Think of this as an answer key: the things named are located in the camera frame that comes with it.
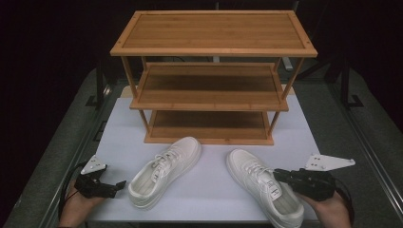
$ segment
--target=gray floor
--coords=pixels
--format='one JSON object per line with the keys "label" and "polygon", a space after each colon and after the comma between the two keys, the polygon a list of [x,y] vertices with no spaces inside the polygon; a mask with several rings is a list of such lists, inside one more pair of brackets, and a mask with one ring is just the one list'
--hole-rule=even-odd
{"label": "gray floor", "polygon": [[[314,64],[307,60],[304,68]],[[332,173],[347,184],[355,207],[355,227],[403,227],[401,199],[393,197],[403,189],[403,136],[387,113],[365,86],[363,79],[351,70],[350,94],[356,95],[363,107],[350,111],[340,104],[340,82],[328,85],[322,77],[323,68],[294,83],[300,105],[311,127],[321,154],[353,158],[356,165]],[[283,81],[289,72],[285,72]],[[10,214],[5,227],[55,227],[56,205],[61,182],[68,169],[96,153],[103,126],[126,80],[106,86],[104,105],[96,110],[86,106],[95,96],[95,71],[86,80],[47,151],[32,173],[24,193]],[[198,223],[100,223],[89,222],[89,227],[267,227],[267,224],[198,224]],[[304,223],[302,227],[318,227]]]}

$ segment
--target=black backdrop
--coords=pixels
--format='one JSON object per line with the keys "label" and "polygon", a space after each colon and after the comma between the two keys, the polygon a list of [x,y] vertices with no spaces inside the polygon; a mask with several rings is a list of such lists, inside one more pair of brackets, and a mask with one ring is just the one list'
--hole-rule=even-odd
{"label": "black backdrop", "polygon": [[[87,74],[123,75],[109,51],[134,10],[213,10],[215,1],[0,1],[1,224],[7,219]],[[222,10],[287,9],[289,2],[220,2]],[[344,47],[353,69],[403,129],[398,0],[302,0],[298,17],[319,58]]]}

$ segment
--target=shoe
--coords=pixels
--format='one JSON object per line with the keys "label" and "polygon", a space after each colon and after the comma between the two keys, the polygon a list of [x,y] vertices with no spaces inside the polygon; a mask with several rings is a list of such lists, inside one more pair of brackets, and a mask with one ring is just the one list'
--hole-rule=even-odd
{"label": "shoe", "polygon": [[138,208],[151,209],[169,184],[196,164],[201,153],[201,144],[193,137],[174,142],[134,177],[128,186],[131,201]]}
{"label": "shoe", "polygon": [[226,159],[232,178],[259,203],[278,228],[300,227],[304,208],[287,183],[276,181],[273,171],[251,153],[235,149]]}

